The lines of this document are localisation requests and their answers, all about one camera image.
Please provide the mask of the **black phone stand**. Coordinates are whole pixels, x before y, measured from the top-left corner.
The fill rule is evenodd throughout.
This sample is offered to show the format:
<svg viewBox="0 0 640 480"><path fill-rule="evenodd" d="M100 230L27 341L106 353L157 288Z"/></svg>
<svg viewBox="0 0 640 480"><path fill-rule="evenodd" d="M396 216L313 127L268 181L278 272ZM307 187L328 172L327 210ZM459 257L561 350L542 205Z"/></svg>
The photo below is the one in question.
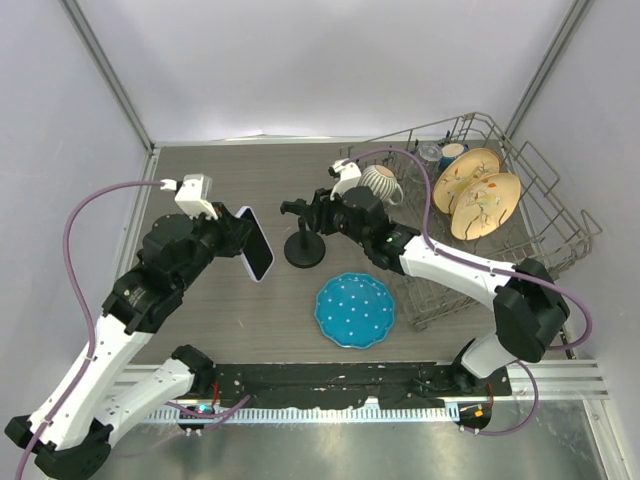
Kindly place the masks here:
<svg viewBox="0 0 640 480"><path fill-rule="evenodd" d="M289 264L296 268L308 269L317 266L326 253L325 243L317 233L300 230L286 240L283 252Z"/></svg>

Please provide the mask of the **smartphone with lilac case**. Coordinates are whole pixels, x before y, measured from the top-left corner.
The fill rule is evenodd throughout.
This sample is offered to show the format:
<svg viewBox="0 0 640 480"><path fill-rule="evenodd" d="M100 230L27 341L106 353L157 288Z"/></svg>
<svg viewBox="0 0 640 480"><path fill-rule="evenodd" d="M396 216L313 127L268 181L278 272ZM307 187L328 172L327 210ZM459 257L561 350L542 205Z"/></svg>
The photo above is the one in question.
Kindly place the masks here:
<svg viewBox="0 0 640 480"><path fill-rule="evenodd" d="M251 225L241 259L251 280L259 283L264 280L274 264L273 250L258 222L257 215L250 206L241 207L236 213L236 217L248 220Z"/></svg>

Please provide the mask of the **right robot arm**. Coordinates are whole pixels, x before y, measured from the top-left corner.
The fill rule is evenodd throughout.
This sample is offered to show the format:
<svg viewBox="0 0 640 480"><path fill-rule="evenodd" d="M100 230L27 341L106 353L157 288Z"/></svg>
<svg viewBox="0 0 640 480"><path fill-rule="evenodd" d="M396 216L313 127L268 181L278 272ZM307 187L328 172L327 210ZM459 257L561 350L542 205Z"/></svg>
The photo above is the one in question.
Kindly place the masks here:
<svg viewBox="0 0 640 480"><path fill-rule="evenodd" d="M471 340L454 361L451 380L462 394L477 393L491 374L516 360L539 362L568 319L569 307L540 262L512 265L437 244L392 221L367 187L336 198L319 189L312 201L284 201L280 211L298 216L316 234L348 237L383 270L441 284L493 312L493 331Z"/></svg>

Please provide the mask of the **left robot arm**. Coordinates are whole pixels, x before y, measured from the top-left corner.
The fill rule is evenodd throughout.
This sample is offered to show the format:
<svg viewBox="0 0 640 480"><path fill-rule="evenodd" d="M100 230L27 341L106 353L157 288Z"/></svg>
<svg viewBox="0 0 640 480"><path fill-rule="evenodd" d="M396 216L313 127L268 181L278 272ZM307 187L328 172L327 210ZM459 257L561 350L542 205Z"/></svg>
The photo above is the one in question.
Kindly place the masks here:
<svg viewBox="0 0 640 480"><path fill-rule="evenodd" d="M64 380L31 415L12 418L6 435L52 479L88 479L116 443L153 410L187 395L205 397L214 362L191 345L126 392L107 393L131 359L183 302L186 290L216 257L242 253L252 223L217 203L214 215L158 218L144 236L138 262L113 286L90 341Z"/></svg>

